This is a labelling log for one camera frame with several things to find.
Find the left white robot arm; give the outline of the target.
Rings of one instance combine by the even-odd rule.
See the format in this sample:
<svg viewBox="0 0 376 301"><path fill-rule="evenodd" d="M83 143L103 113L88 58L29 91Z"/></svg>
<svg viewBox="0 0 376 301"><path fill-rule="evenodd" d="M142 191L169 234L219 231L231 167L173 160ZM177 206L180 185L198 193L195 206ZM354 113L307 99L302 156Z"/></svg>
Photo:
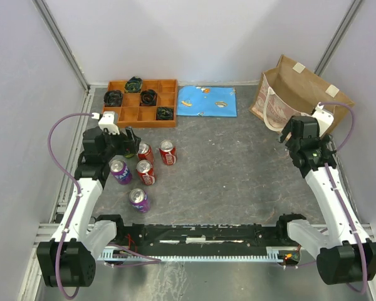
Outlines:
<svg viewBox="0 0 376 301"><path fill-rule="evenodd" d="M84 132L70 202L51 239L39 243L36 250L46 286L90 286L96 261L106 246L125 240L126 229L119 214L99 216L92 230L88 225L110 175L111 160L135 155L140 141L130 126L119 134L109 134L99 127Z"/></svg>

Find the brown canvas tote bag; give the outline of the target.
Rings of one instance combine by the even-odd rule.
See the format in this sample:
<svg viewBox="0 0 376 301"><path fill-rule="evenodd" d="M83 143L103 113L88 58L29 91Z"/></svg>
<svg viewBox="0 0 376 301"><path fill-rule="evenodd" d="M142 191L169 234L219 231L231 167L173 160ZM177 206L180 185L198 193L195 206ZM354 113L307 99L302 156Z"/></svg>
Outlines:
<svg viewBox="0 0 376 301"><path fill-rule="evenodd" d="M355 103L336 86L324 81L301 63L281 55L275 68L264 71L254 102L249 111L269 129L279 132L293 115L311 115L318 103L333 115L333 129L344 119L348 110L337 102L353 107Z"/></svg>

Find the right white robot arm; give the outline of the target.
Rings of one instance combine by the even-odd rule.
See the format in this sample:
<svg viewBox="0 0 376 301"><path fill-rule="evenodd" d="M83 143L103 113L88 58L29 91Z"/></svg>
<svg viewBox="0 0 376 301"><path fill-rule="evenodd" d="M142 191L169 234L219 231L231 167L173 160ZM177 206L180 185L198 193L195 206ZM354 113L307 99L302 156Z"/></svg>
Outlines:
<svg viewBox="0 0 376 301"><path fill-rule="evenodd" d="M282 245L295 241L305 248L327 285L366 285L376 275L376 242L359 223L345 195L329 136L321 134L316 118L292 116L280 141L286 144L294 166L315 195L327 233L298 216L275 229L276 240Z"/></svg>

